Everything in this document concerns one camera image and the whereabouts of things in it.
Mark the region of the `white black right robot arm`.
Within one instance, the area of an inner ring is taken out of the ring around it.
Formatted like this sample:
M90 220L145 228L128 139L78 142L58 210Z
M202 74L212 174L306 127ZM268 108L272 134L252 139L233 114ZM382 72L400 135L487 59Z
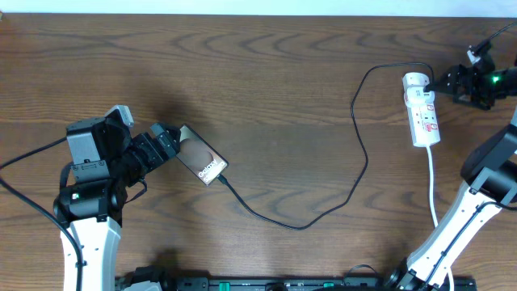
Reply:
M440 140L435 93L488 110L496 99L516 94L516 69L488 72L458 65L434 82L425 74L408 73L402 83L413 145L429 150ZM442 219L434 219L433 232L401 262L385 288L438 290L452 279L452 264L483 225L502 209L516 209L516 165L510 160L515 153L512 121L468 156L452 206Z

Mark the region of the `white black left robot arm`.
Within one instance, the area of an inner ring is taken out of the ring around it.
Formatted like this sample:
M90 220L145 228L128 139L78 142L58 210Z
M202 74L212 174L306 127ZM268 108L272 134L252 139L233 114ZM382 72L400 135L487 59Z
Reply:
M66 290L113 290L127 190L179 153L180 130L163 123L132 136L121 117L81 120L67 128L75 183L60 182L54 213L65 232Z

